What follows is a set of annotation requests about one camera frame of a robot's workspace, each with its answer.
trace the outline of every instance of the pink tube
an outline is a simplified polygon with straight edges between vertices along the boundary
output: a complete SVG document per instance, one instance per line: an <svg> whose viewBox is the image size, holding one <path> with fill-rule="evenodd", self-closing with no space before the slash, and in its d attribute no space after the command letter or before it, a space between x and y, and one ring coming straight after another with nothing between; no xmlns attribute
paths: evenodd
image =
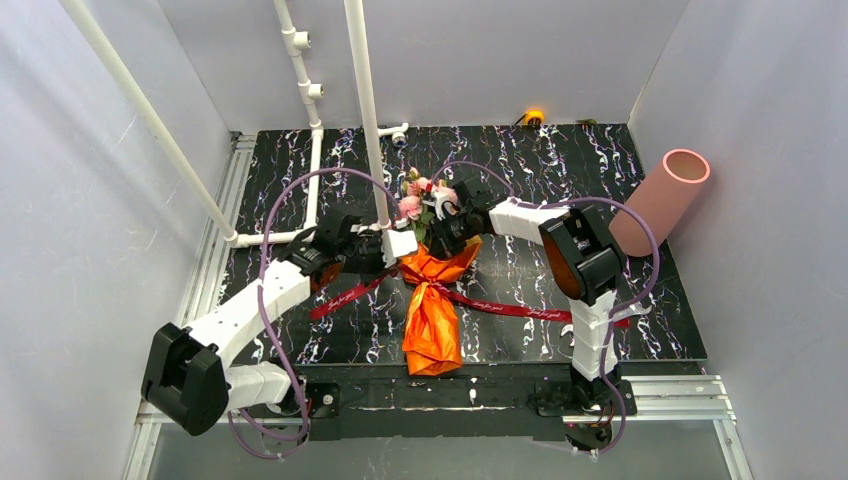
<svg viewBox="0 0 848 480"><path fill-rule="evenodd" d="M660 243L680 221L708 178L710 164L704 157L691 150L672 150L645 177L626 205L648 222ZM644 257L651 253L648 237L630 215L616 214L610 232L627 255Z"/></svg>

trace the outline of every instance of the pipe fitting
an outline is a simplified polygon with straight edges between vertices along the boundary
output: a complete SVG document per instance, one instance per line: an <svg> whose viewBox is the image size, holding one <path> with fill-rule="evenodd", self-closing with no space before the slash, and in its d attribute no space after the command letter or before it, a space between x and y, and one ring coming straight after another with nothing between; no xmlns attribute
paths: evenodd
<svg viewBox="0 0 848 480"><path fill-rule="evenodd" d="M312 100L320 100L324 98L324 86L320 83L313 83L306 89L306 96Z"/></svg>
<svg viewBox="0 0 848 480"><path fill-rule="evenodd" d="M306 50L312 47L312 41L309 39L309 32L294 32L292 39L294 48L298 50Z"/></svg>
<svg viewBox="0 0 848 480"><path fill-rule="evenodd" d="M312 105L315 102L312 100L312 97L309 95L309 89L312 87L312 81L307 80L306 82L298 82L298 88L300 88L300 98L303 100L304 105Z"/></svg>
<svg viewBox="0 0 848 480"><path fill-rule="evenodd" d="M286 44L286 51L292 57L300 56L300 49L294 45L294 38L299 33L297 30L292 28L291 30L281 30L283 32L283 43Z"/></svg>

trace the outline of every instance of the gray wall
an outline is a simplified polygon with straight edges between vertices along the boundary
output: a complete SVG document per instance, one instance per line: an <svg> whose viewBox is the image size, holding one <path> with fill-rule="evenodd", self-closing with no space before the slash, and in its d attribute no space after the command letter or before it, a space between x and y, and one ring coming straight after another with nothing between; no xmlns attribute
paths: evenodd
<svg viewBox="0 0 848 480"><path fill-rule="evenodd" d="M672 249L758 478L844 478L848 4L692 0L630 127L712 183Z"/></svg>
<svg viewBox="0 0 848 480"><path fill-rule="evenodd" d="M625 122L688 0L368 0L380 123ZM272 0L159 0L230 130L308 128ZM329 127L361 125L341 0L292 0Z"/></svg>
<svg viewBox="0 0 848 480"><path fill-rule="evenodd" d="M93 3L217 188L229 135L161 8ZM0 18L0 477L119 478L206 216L59 2Z"/></svg>

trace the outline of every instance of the bouquet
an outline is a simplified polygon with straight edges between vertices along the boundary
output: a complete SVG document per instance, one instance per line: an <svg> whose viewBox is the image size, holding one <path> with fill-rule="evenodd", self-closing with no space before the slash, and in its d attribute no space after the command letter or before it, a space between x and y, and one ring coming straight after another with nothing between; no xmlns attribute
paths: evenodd
<svg viewBox="0 0 848 480"><path fill-rule="evenodd" d="M450 197L450 201L456 205L456 192L448 188L444 180L434 183L429 178L422 177L415 167L409 169L406 180L401 184L401 190L405 196L400 201L400 213L409 219L418 242L426 244L429 239L430 220L436 216L434 203L429 199L429 194L434 191L445 192Z"/></svg>
<svg viewBox="0 0 848 480"><path fill-rule="evenodd" d="M418 239L418 253L401 259L401 271L406 282L416 284L406 315L406 335L403 350L410 375L439 375L462 366L462 345L459 340L459 318L453 304L433 284L450 284L459 280L477 257L483 242L480 237L469 240L465 250L447 260L430 256L426 245L430 221L436 217L432 193L448 196L442 208L457 205L456 192L445 183L431 182L415 168L407 173L401 188L401 215L409 219Z"/></svg>

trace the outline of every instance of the black and white patterned surface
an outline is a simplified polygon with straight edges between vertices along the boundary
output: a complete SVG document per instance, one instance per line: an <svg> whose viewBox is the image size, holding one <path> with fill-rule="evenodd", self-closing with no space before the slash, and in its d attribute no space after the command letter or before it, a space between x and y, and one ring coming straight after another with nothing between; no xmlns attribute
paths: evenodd
<svg viewBox="0 0 848 480"><path fill-rule="evenodd" d="M386 159L385 179L400 191L403 172L418 168L429 176L445 162L466 160L483 164L506 178L523 200L554 202L576 196L603 196L624 201L643 177L633 141L624 125L551 125L540 129L520 127L429 127L408 132L407 147L396 150L382 140ZM308 172L310 132L261 132L245 186L238 230L260 233L265 215L277 196L293 179ZM322 166L344 166L367 172L367 155L361 129L327 130ZM446 177L481 175L492 188L503 188L473 167L446 171ZM375 219L372 188L365 181L343 175L321 182L319 215L327 202L356 205ZM276 231L292 230L303 222L306 184L295 189L289 207L275 222ZM605 211L607 219L611 214ZM568 308L565 297L546 266L541 247L520 239L484 238L484 246L471 269L455 288L470 298L516 303L541 308ZM254 280L259 249L230 254L221 301ZM638 292L650 273L650 263L630 259L619 286L619 299ZM412 287L388 279L377 290L337 312L313 322L309 311L358 283L345 276L286 313L277 323L284 348L297 363L404 363L401 348L406 306ZM680 277L667 245L662 246L659 281L650 296L653 311L634 318L630 329L618 330L615 344L626 360L702 360L706 358ZM563 362L571 358L570 334L548 321L502 317L457 306L466 363ZM269 340L264 334L248 345L240 361L266 359Z"/></svg>

